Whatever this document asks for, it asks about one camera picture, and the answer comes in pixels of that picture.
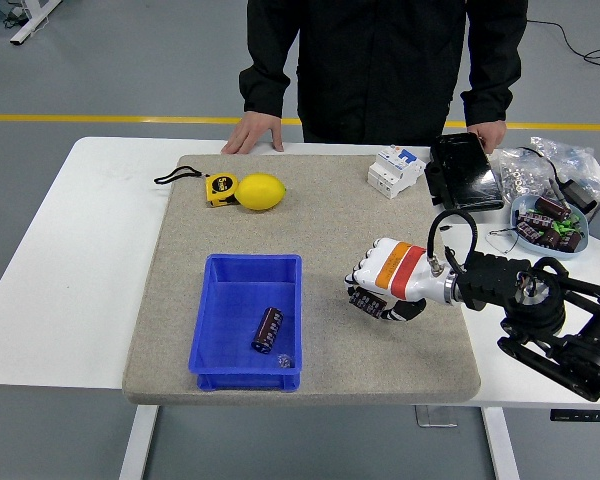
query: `yellow tape measure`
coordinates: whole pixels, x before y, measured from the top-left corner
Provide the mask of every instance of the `yellow tape measure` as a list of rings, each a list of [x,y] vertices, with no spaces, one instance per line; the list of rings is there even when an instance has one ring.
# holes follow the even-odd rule
[[[207,202],[212,207],[221,207],[238,203],[233,194],[238,188],[238,178],[233,173],[216,173],[205,179],[207,186]]]

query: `black case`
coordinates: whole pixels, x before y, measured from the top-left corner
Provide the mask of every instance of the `black case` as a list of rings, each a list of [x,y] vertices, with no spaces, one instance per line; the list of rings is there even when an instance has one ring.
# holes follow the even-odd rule
[[[441,135],[431,146],[425,175],[434,205],[446,210],[498,210],[504,199],[477,135]]]

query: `person's right hand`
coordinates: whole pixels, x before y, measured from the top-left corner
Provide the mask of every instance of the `person's right hand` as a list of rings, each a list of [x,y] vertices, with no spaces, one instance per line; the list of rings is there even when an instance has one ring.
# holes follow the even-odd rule
[[[273,115],[245,112],[242,120],[233,129],[221,153],[249,153],[260,137],[271,130],[273,148],[282,152],[282,120]]]

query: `yellow lemon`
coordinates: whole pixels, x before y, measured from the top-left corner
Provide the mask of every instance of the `yellow lemon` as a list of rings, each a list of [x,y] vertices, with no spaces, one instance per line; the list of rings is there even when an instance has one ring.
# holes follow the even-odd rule
[[[246,208],[267,210],[284,198],[284,184],[268,173],[252,173],[238,183],[234,196]]]

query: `beige mat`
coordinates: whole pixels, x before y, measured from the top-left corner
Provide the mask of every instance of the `beige mat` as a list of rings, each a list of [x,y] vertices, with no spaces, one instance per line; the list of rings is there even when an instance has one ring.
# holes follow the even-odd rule
[[[372,242],[426,245],[435,213],[424,176],[388,200],[367,184],[369,156],[189,156],[207,173],[276,175],[287,187],[272,210],[207,207],[204,181],[184,178],[169,204],[135,327],[123,391],[138,404],[323,405],[456,403],[480,379],[459,307],[428,302],[407,323],[348,303],[343,279]],[[296,253],[303,260],[300,388],[202,392],[188,371],[206,257]]]

